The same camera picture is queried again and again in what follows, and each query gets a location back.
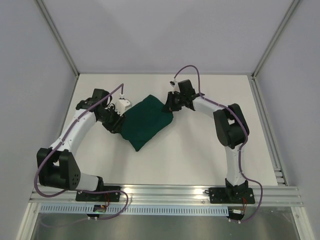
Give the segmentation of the dark green surgical drape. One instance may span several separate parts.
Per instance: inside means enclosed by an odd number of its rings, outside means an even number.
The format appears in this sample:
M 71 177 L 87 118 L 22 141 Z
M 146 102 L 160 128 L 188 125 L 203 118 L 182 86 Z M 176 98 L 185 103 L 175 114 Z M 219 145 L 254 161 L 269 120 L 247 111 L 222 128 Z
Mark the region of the dark green surgical drape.
M 141 150 L 159 131 L 172 123 L 173 113 L 163 112 L 163 107 L 164 104 L 150 94 L 125 112 L 120 134 L 135 151 Z

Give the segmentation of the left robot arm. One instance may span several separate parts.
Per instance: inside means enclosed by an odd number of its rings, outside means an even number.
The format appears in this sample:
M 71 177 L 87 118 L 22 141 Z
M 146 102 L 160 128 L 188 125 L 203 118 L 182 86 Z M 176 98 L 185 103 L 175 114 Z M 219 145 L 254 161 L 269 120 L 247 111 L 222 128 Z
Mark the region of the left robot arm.
M 34 188 L 39 195 L 48 197 L 48 194 L 40 191 L 38 185 L 42 185 L 59 189 L 61 193 L 87 192 L 95 201 L 104 197 L 103 179 L 81 172 L 75 155 L 96 122 L 114 125 L 123 119 L 114 108 L 109 107 L 114 93 L 114 90 L 108 92 L 104 89 L 94 89 L 90 98 L 77 104 L 71 122 L 57 140 L 50 147 L 38 150 Z

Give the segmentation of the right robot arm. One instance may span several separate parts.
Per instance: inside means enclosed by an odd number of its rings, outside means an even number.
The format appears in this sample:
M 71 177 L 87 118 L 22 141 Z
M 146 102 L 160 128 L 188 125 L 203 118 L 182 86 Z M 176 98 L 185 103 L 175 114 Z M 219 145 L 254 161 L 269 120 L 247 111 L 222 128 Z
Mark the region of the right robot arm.
M 248 181 L 239 167 L 239 156 L 243 153 L 242 144 L 250 134 L 241 107 L 236 103 L 228 106 L 214 103 L 202 93 L 196 93 L 189 79 L 180 82 L 173 80 L 170 85 L 173 90 L 167 94 L 163 112 L 177 112 L 186 107 L 214 120 L 217 138 L 226 153 L 225 196 L 232 203 L 238 202 L 248 188 Z

